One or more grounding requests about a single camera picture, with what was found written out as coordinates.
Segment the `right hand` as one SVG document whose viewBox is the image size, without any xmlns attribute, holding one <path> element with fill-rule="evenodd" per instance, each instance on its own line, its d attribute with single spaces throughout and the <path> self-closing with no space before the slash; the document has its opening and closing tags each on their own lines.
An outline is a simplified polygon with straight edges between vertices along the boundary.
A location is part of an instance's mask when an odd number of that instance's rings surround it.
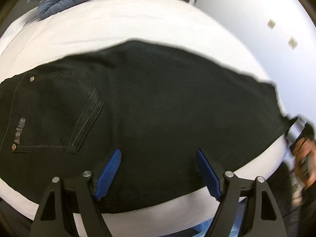
<svg viewBox="0 0 316 237">
<path fill-rule="evenodd" d="M 301 138 L 292 154 L 295 156 L 295 175 L 307 189 L 315 182 L 315 140 Z"/>
</svg>

